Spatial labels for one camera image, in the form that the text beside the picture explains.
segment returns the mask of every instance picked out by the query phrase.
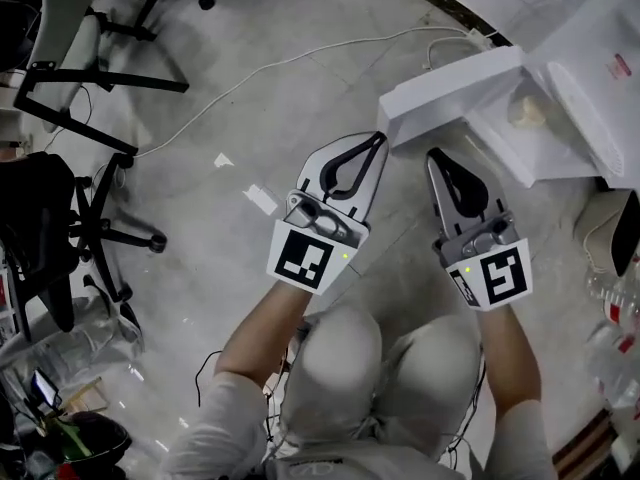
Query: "gray floor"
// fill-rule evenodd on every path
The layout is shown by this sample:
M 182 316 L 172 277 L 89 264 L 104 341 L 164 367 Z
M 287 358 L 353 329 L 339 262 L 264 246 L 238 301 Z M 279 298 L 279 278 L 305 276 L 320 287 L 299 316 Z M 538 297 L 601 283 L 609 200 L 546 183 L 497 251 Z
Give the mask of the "gray floor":
M 115 8 L 125 20 L 139 2 L 102 0 L 96 7 Z M 158 53 L 164 52 L 184 72 L 189 91 L 105 93 L 88 87 L 91 123 L 141 151 L 168 139 L 211 99 L 264 64 L 323 44 L 425 24 L 455 25 L 423 0 L 218 0 L 208 12 L 197 0 L 163 0 L 150 21 L 159 30 L 154 44 L 105 41 L 112 69 L 170 76 Z M 116 218 L 133 215 L 169 237 L 160 256 L 120 246 L 111 250 L 135 292 L 131 302 L 147 345 L 135 365 L 105 377 L 111 414 L 137 438 L 128 461 L 132 478 L 152 476 L 164 449 L 193 419 L 195 372 L 272 284 L 265 265 L 273 222 L 283 216 L 283 200 L 307 155 L 342 135 L 374 129 L 378 97 L 422 73 L 427 44 L 446 35 L 413 33 L 265 71 L 170 146 L 137 161 L 121 180 L 124 186 L 114 187 Z M 446 62 L 461 54 L 459 48 L 443 45 L 434 58 Z M 72 113 L 84 119 L 87 112 L 79 93 Z M 31 125 L 35 148 L 41 149 L 50 137 L 39 123 Z M 582 343 L 599 312 L 584 293 L 586 263 L 572 239 L 589 183 L 561 180 L 525 190 L 468 135 L 464 126 L 451 126 L 393 152 L 369 215 L 369 241 L 332 288 L 313 300 L 311 311 L 332 305 L 370 311 L 387 346 L 436 315 L 465 311 L 430 250 L 437 223 L 429 211 L 424 152 L 446 144 L 491 163 L 521 235 L 530 240 L 535 291 L 516 309 L 540 361 L 545 422 L 555 450 L 601 403 L 582 363 Z M 50 151 L 61 154 L 77 175 L 93 175 L 110 155 L 69 132 L 61 133 Z M 270 198 L 276 210 L 266 213 L 264 203 L 250 198 L 255 193 Z M 205 371 L 203 384 L 211 371 Z M 481 460 L 492 433 L 493 406 L 485 385 L 468 433 Z

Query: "small object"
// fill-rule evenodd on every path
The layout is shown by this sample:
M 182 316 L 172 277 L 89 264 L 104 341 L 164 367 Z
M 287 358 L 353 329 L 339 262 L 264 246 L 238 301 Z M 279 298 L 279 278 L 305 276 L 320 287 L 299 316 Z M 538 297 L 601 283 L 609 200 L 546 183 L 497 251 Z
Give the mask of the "small object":
M 267 273 L 322 294 L 369 237 L 364 222 L 389 153 L 381 132 L 338 139 L 309 156 L 287 215 L 277 220 Z M 338 169 L 359 155 L 364 161 L 350 188 L 338 188 Z
M 167 237 L 163 235 L 153 235 L 151 237 L 151 243 L 149 244 L 149 250 L 160 254 L 164 252 L 167 247 Z
M 124 153 L 116 153 L 118 167 L 120 169 L 131 169 L 133 167 L 133 157 Z
M 44 402 L 53 410 L 57 410 L 62 404 L 62 398 L 58 394 L 57 386 L 51 382 L 40 368 L 36 368 L 33 372 L 31 392 L 37 405 Z
M 208 11 L 216 5 L 216 0 L 198 0 L 198 5 L 203 11 Z
M 426 171 L 442 223 L 433 250 L 467 305 L 488 311 L 531 293 L 528 243 L 518 236 L 495 175 L 439 148 L 427 153 Z
M 626 333 L 640 332 L 640 257 L 633 259 L 622 278 L 611 272 L 589 272 L 587 290 L 593 298 L 603 301 L 607 319 Z
M 614 409 L 639 407 L 640 347 L 632 335 L 604 320 L 588 338 L 586 356 L 587 370 Z
M 129 299 L 131 299 L 131 297 L 133 297 L 133 291 L 131 290 L 131 287 L 126 283 L 123 284 L 122 288 L 118 292 L 119 301 L 127 302 Z
M 507 119 L 516 128 L 539 128 L 547 121 L 540 101 L 532 95 L 511 102 Z
M 91 177 L 90 176 L 83 176 L 81 178 L 76 178 L 76 179 L 78 180 L 78 182 L 80 183 L 82 188 L 90 188 L 91 187 Z
M 640 241 L 638 222 L 640 202 L 633 190 L 601 192 L 589 199 L 574 234 L 593 270 L 624 274 Z
M 611 456 L 620 473 L 625 473 L 636 462 L 639 444 L 633 432 L 621 433 L 611 444 Z
M 91 254 L 91 251 L 89 249 L 82 249 L 80 251 L 80 259 L 84 262 L 84 263 L 88 263 L 92 260 L 93 258 L 93 254 Z

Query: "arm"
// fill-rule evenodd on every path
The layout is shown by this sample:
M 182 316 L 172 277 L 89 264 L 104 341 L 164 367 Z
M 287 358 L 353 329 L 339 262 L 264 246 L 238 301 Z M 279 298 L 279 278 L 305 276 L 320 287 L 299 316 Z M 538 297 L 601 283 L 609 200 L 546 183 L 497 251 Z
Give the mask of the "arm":
M 511 306 L 479 312 L 496 431 L 485 472 L 491 480 L 556 480 L 542 423 L 540 370 Z
M 311 293 L 278 281 L 231 335 L 215 373 L 230 372 L 261 388 L 277 370 Z
M 541 400 L 540 370 L 511 306 L 479 311 L 478 321 L 498 423 L 519 403 Z

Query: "water bottle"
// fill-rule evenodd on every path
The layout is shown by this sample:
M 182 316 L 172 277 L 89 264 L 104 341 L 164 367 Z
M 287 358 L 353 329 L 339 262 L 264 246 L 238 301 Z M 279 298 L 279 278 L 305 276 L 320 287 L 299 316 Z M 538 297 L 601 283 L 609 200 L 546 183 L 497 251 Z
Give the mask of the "water bottle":
M 639 351 L 634 336 L 606 320 L 587 340 L 587 370 L 614 409 L 640 408 Z
M 587 275 L 589 294 L 604 301 L 604 312 L 612 322 L 620 325 L 625 333 L 640 332 L 640 257 L 623 277 L 609 272 L 590 272 Z

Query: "white pants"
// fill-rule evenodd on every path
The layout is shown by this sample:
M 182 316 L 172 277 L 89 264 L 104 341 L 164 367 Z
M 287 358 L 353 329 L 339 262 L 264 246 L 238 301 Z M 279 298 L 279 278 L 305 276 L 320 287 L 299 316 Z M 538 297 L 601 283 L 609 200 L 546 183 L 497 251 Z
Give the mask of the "white pants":
M 478 380 L 480 344 L 469 321 L 437 318 L 400 338 L 381 364 L 373 317 L 320 315 L 293 363 L 280 408 L 291 444 L 375 438 L 438 459 L 457 432 Z

